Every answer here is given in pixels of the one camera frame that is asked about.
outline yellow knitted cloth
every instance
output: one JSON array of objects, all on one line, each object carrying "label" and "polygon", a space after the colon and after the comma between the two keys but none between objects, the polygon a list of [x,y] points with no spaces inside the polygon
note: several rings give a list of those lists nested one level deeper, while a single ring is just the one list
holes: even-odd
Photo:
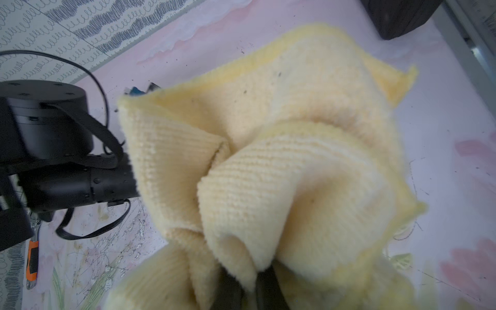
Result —
[{"label": "yellow knitted cloth", "polygon": [[298,309],[416,309],[382,258],[423,209],[392,119],[415,80],[323,24],[171,89],[118,105],[138,189],[170,244],[107,309],[208,310],[220,264],[253,308],[273,260]]}]

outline black cable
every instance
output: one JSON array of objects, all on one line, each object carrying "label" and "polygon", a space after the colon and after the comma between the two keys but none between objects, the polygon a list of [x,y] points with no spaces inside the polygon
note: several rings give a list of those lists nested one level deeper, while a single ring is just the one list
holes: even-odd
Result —
[{"label": "black cable", "polygon": [[66,239],[66,240],[88,239],[88,238],[93,238],[93,237],[99,236],[103,233],[106,233],[107,231],[111,230],[115,226],[119,225],[123,221],[123,219],[126,217],[126,215],[129,213],[129,210],[131,210],[131,202],[129,201],[129,199],[122,199],[119,201],[115,201],[115,203],[125,203],[125,202],[127,202],[129,204],[129,206],[127,207],[126,211],[124,212],[123,215],[121,215],[120,218],[118,218],[114,222],[112,222],[108,225],[105,225],[104,227],[102,227],[102,228],[100,228],[100,229],[98,229],[98,230],[96,230],[96,231],[94,231],[91,234],[88,234],[86,236],[75,236],[75,235],[68,233],[64,230],[64,228],[67,227],[67,225],[69,225],[69,222],[72,218],[72,214],[74,212],[74,208],[69,208],[65,212],[65,216],[63,217],[62,222],[57,227],[57,229],[55,229],[55,233],[57,234],[57,236],[61,237],[62,239]]},{"label": "black cable", "polygon": [[[87,75],[89,75],[93,79],[93,81],[95,82],[96,86],[98,86],[98,90],[102,94],[103,103],[105,105],[105,127],[106,128],[109,128],[109,118],[110,117],[109,117],[109,101],[107,100],[107,95],[105,95],[105,92],[103,91],[103,88],[100,85],[100,82],[98,82],[98,80],[96,79],[96,77],[88,69],[86,69],[85,67],[83,67],[80,64],[77,64],[75,62],[65,60],[62,57],[50,55],[50,54],[43,53],[43,52],[28,51],[28,50],[7,50],[7,51],[0,51],[0,56],[11,55],[11,54],[32,54],[32,55],[38,55],[38,56],[48,57],[48,58],[52,58],[52,59],[58,60],[60,62],[64,62],[64,63],[70,64],[70,65],[73,65],[74,67],[83,70]],[[103,151],[105,152],[105,154],[107,154],[107,155],[111,155],[112,154],[112,152],[107,152],[105,144],[103,144],[102,147],[103,147]]]}]

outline patterned wallpaper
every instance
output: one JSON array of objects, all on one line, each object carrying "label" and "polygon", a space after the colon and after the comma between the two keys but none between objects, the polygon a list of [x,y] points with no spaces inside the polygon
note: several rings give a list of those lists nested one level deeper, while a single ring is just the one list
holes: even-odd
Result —
[{"label": "patterned wallpaper", "polygon": [[[0,50],[36,50],[96,69],[204,0],[3,0]],[[0,57],[0,81],[71,83],[68,64],[32,55]]]},{"label": "patterned wallpaper", "polygon": [[0,252],[0,309],[21,309],[24,279],[24,252],[21,242]]}]

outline black strap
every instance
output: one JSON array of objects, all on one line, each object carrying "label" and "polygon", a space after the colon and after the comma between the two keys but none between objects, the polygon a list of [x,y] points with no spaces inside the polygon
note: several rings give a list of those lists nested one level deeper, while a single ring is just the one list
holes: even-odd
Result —
[{"label": "black strap", "polygon": [[258,273],[255,281],[255,298],[258,310],[290,310],[272,265]]},{"label": "black strap", "polygon": [[81,159],[74,160],[75,163],[94,168],[101,169],[112,169],[117,167],[117,164],[121,161],[124,151],[114,135],[100,122],[94,119],[86,111],[83,111],[71,102],[55,102],[46,103],[47,106],[57,108],[67,114],[76,123],[86,128],[89,132],[95,135],[100,141],[103,142],[113,153],[114,156],[86,156]]},{"label": "black strap", "polygon": [[241,284],[222,267],[216,297],[210,310],[241,310],[243,295]]},{"label": "black strap", "polygon": [[120,218],[118,218],[114,222],[110,223],[109,225],[106,225],[106,226],[92,232],[91,234],[88,234],[86,236],[81,236],[81,237],[70,234],[64,230],[64,228],[67,225],[69,225],[70,219],[72,218],[72,214],[74,213],[74,208],[69,208],[69,209],[67,209],[67,212],[65,213],[65,216],[62,220],[62,223],[55,230],[55,233],[57,234],[57,236],[61,237],[62,239],[66,239],[66,240],[88,239],[88,238],[93,238],[93,237],[99,236],[103,233],[106,233],[110,229],[119,225],[123,221],[125,216],[129,213],[129,210],[131,209],[131,202],[129,201],[129,199],[124,199],[124,200],[122,200],[122,202],[123,203],[127,202],[129,204],[129,206],[127,207],[127,210],[124,212],[124,214]]}]

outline black cylindrical joint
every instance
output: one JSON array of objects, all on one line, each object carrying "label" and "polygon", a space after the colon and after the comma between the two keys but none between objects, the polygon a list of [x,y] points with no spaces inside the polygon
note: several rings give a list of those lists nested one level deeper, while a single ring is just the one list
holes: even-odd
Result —
[{"label": "black cylindrical joint", "polygon": [[139,196],[126,154],[114,169],[55,165],[20,173],[19,181],[36,213]]}]

